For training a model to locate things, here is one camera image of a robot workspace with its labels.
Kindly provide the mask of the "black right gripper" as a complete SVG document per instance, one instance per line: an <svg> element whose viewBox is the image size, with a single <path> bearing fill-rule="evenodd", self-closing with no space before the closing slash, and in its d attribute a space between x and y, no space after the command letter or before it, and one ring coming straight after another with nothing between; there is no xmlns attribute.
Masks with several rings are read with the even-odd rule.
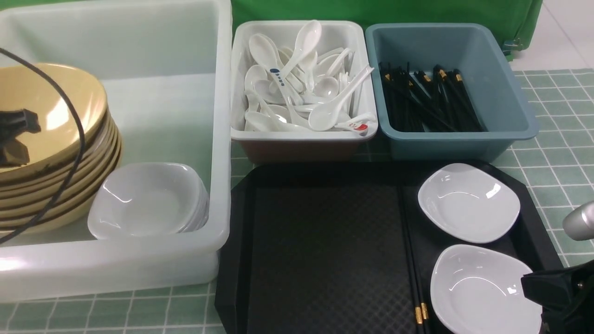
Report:
<svg viewBox="0 0 594 334"><path fill-rule="evenodd" d="M542 307L542 334L594 332L594 262L537 271L521 279L524 296Z"/></svg>

